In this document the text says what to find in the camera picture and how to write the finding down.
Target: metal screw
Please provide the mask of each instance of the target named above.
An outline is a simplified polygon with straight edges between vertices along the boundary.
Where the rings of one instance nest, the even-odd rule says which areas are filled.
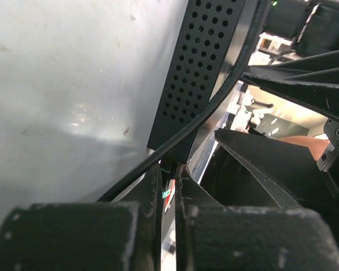
[[[339,128],[335,130],[335,135],[338,137],[339,136]]]
[[[339,141],[335,144],[335,148],[339,150]]]

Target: perforated metal panel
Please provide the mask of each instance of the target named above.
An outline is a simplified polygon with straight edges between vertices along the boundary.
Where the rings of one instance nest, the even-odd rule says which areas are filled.
[[[189,0],[148,147],[157,149],[209,101],[245,0]],[[196,132],[170,156],[185,163]]]

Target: black metal bracket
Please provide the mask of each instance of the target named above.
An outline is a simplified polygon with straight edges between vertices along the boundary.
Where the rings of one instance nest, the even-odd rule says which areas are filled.
[[[339,270],[331,232],[314,211],[223,207],[186,166],[178,173],[177,270]]]
[[[247,168],[279,207],[336,208],[306,147],[220,129],[215,138]]]
[[[256,3],[189,0],[148,141],[149,148],[159,148],[205,108],[212,93],[217,91],[214,89],[216,81],[219,78],[224,80],[232,68],[224,59],[228,54],[231,57],[238,54],[242,47],[229,50],[242,9],[246,6],[248,15]],[[241,30],[234,43],[246,33]],[[222,113],[214,114],[212,121],[204,129],[200,128],[199,133],[194,131],[186,137],[169,158],[186,163],[196,145],[196,137],[204,140],[213,128],[208,126],[217,123]]]
[[[278,65],[251,66],[241,79],[339,121],[339,51]]]

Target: gray surface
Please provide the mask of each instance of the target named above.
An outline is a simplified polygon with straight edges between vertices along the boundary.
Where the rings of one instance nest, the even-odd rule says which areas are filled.
[[[146,157],[185,7],[0,1],[0,223],[18,204],[95,200]]]

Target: black wire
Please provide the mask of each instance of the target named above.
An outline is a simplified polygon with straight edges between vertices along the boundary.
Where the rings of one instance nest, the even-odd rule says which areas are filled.
[[[277,55],[275,55],[268,63],[268,65],[271,65],[272,63],[274,63],[275,61],[277,61],[279,58],[281,58],[282,56],[284,55],[287,55],[287,54],[291,54],[295,52],[294,50],[292,49],[289,49],[289,50],[285,50],[285,51],[282,51],[280,53],[278,53]]]
[[[219,91],[205,106],[203,111],[198,114],[188,125],[183,127],[171,139],[169,139],[150,156],[148,156],[143,162],[132,169],[124,178],[114,184],[114,186],[110,188],[107,192],[105,192],[98,201],[113,200],[130,184],[132,184],[142,174],[148,171],[148,169],[150,169],[155,163],[157,163],[163,155],[173,150],[173,148],[175,148],[177,144],[179,144],[186,136],[188,136],[192,131],[201,126],[216,111],[223,100],[228,96],[235,83],[240,78],[242,71],[246,68],[247,63],[250,60],[253,50],[255,49],[258,42],[258,37],[262,32],[263,24],[267,16],[268,8],[270,6],[269,3],[269,0],[258,1],[244,45],[238,55],[232,71],[230,75],[225,79]]]

